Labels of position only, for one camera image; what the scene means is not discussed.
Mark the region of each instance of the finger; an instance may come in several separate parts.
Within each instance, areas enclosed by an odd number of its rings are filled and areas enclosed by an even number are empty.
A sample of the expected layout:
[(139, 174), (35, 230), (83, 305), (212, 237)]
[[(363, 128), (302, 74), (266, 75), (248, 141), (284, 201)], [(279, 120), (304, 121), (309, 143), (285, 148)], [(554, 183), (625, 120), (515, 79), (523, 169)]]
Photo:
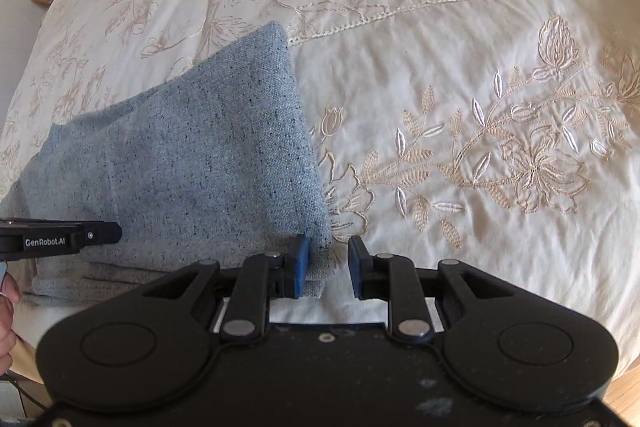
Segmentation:
[(14, 365), (14, 359), (8, 353), (0, 357), (0, 375), (4, 375), (11, 366)]
[(0, 339), (4, 339), (14, 325), (14, 305), (6, 297), (0, 296)]
[(10, 331), (9, 334), (0, 341), (0, 355), (6, 355), (14, 349), (17, 342), (18, 336), (13, 331)]
[(10, 273), (4, 274), (2, 279), (2, 287), (0, 287), (0, 293), (5, 295), (11, 302), (16, 303), (20, 300), (20, 288), (18, 283), (11, 276)]

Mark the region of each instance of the silver screw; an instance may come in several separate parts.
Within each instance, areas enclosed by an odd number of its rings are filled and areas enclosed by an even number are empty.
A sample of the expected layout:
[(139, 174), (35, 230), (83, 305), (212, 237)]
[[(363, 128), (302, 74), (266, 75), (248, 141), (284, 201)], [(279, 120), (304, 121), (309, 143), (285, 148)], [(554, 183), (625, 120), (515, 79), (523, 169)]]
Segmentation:
[(222, 331), (232, 337), (246, 337), (255, 331), (255, 325), (251, 321), (245, 319), (235, 319), (225, 323)]
[(429, 323), (420, 319), (409, 319), (398, 324), (398, 331), (408, 337), (423, 337), (430, 330)]
[(318, 340), (320, 342), (328, 344), (328, 343), (333, 342), (335, 340), (335, 336), (332, 335), (331, 333), (320, 333), (320, 335), (318, 335)]

